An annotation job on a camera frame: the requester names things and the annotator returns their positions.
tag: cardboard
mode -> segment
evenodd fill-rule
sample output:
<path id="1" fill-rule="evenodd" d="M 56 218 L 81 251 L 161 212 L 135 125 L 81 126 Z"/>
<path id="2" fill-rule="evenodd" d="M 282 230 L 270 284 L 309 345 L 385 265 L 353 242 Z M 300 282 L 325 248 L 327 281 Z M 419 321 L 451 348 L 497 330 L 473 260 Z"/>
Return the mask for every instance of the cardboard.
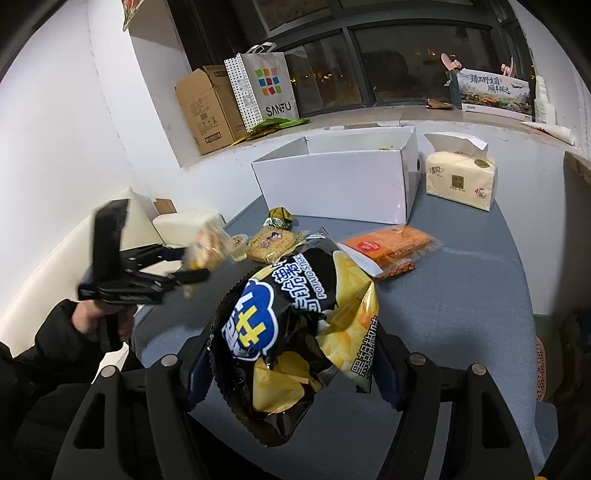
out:
<path id="1" fill-rule="evenodd" d="M 169 213 L 177 213 L 174 203 L 170 199 L 156 199 L 154 206 L 159 215 L 167 215 Z"/>
<path id="2" fill-rule="evenodd" d="M 224 65 L 208 65 L 175 86 L 199 151 L 205 155 L 246 135 L 242 115 Z"/>
<path id="3" fill-rule="evenodd" d="M 420 179 L 414 127 L 308 134 L 252 168 L 269 208 L 391 225 L 407 222 Z"/>

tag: red stamp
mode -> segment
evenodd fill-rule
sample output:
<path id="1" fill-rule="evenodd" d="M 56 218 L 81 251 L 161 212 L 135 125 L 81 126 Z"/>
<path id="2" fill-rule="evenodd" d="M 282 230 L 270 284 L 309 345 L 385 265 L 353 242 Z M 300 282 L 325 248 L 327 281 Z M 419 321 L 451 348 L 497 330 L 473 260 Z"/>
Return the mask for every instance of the red stamp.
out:
<path id="1" fill-rule="evenodd" d="M 357 244 L 357 248 L 360 248 L 364 252 L 375 252 L 379 250 L 382 246 L 377 244 L 376 242 L 361 242 Z"/>

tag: snack bag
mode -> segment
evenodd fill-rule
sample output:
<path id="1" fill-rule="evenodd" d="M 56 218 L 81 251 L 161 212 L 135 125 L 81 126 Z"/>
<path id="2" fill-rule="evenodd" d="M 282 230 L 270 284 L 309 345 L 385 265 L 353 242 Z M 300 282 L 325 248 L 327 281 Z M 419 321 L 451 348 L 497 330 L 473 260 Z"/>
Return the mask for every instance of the snack bag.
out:
<path id="1" fill-rule="evenodd" d="M 256 262 L 274 264 L 283 253 L 301 241 L 306 233 L 289 231 L 294 219 L 287 209 L 277 207 L 269 210 L 263 227 L 248 244 L 246 254 Z"/>
<path id="2" fill-rule="evenodd" d="M 193 243 L 186 248 L 182 268 L 214 270 L 234 249 L 234 241 L 224 230 L 218 230 L 206 223 L 195 234 Z M 185 297 L 190 297 L 195 288 L 195 285 L 184 285 Z"/>
<path id="3" fill-rule="evenodd" d="M 394 277 L 415 269 L 414 263 L 427 253 L 441 247 L 431 235 L 408 225 L 397 225 L 359 235 L 343 242 L 375 262 L 375 279 Z"/>
<path id="4" fill-rule="evenodd" d="M 377 318 L 373 281 L 325 231 L 310 235 L 222 300 L 210 338 L 220 390 L 261 443 L 281 445 L 337 370 L 370 391 Z"/>

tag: beige cushion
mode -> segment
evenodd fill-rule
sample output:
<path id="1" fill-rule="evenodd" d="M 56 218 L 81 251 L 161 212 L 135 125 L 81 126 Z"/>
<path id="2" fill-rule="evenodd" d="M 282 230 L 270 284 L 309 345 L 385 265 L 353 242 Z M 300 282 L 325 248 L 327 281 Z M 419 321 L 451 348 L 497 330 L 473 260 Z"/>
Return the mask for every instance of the beige cushion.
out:
<path id="1" fill-rule="evenodd" d="M 183 213 L 167 213 L 154 219 L 154 227 L 166 245 L 187 247 L 197 230 L 206 223 L 222 229 L 222 215 L 211 210 L 194 210 Z"/>
<path id="2" fill-rule="evenodd" d="M 130 199 L 122 249 L 161 244 L 135 193 L 127 189 L 112 199 L 121 198 Z M 77 300 L 77 285 L 90 265 L 92 229 L 90 214 L 39 265 L 0 319 L 0 342 L 10 348 L 13 356 L 33 345 L 37 330 L 58 302 Z"/>

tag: orange snack package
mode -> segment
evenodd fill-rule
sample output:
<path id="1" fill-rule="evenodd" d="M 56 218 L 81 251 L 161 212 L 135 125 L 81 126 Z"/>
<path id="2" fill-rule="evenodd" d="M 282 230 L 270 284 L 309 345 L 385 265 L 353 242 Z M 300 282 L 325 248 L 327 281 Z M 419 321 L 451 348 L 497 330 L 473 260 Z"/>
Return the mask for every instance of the orange snack package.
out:
<path id="1" fill-rule="evenodd" d="M 415 269 L 414 261 L 441 246 L 431 235 L 402 225 L 365 233 L 343 242 L 375 262 L 388 278 Z"/>

